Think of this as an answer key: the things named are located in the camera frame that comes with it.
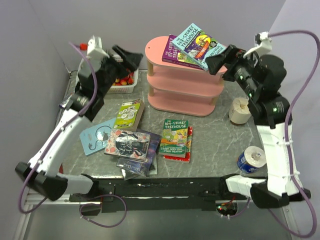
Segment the light blue 143-storey treehouse book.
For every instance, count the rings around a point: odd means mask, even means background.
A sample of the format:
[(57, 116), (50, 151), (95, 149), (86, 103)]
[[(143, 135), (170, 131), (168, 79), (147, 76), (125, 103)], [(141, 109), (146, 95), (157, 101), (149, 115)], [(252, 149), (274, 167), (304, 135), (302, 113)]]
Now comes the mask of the light blue 143-storey treehouse book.
[(195, 23), (191, 23), (180, 33), (172, 41), (172, 45), (204, 71), (208, 71), (206, 58), (217, 56), (227, 48)]

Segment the purple 117-storey treehouse book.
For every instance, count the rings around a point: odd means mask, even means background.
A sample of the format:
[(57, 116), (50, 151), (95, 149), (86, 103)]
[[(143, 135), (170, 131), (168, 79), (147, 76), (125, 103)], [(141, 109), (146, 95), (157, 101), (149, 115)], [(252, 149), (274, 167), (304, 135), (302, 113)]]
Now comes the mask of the purple 117-storey treehouse book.
[[(193, 69), (202, 70), (200, 66), (198, 66), (189, 56), (182, 53), (178, 50), (173, 44), (172, 41), (176, 38), (175, 35), (170, 34), (168, 36), (167, 43), (165, 45), (162, 61), (167, 63), (172, 63), (175, 65), (181, 65)], [(208, 42), (210, 44), (211, 39), (208, 36), (200, 35), (191, 43), (191, 50), (194, 49), (196, 52), (200, 52), (203, 46)]]

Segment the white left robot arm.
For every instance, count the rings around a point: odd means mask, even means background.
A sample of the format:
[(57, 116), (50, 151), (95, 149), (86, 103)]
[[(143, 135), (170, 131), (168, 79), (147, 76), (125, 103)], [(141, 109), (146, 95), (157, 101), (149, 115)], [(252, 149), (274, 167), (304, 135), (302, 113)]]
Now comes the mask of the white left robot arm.
[(115, 80), (135, 72), (143, 59), (142, 53), (129, 52), (118, 45), (112, 50), (121, 57), (120, 62), (105, 51), (82, 57), (78, 82), (58, 125), (28, 162), (19, 162), (15, 167), (23, 185), (46, 199), (56, 201), (63, 194), (81, 194), (93, 201), (99, 195), (97, 181), (91, 176), (62, 174), (59, 169), (74, 141), (103, 107), (104, 97)]

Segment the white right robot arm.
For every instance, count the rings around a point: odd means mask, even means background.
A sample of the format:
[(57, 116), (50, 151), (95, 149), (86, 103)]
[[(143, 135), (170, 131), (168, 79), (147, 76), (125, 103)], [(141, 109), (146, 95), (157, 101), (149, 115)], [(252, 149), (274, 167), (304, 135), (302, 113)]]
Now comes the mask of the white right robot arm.
[(252, 53), (229, 45), (221, 54), (207, 57), (208, 72), (216, 75), (226, 67), (223, 80), (236, 82), (248, 97), (248, 109), (262, 143), (267, 177), (231, 174), (218, 187), (223, 199), (240, 194), (260, 209), (275, 209), (311, 198), (299, 180), (292, 147), (290, 103), (279, 89), (287, 75), (284, 61), (272, 54)]

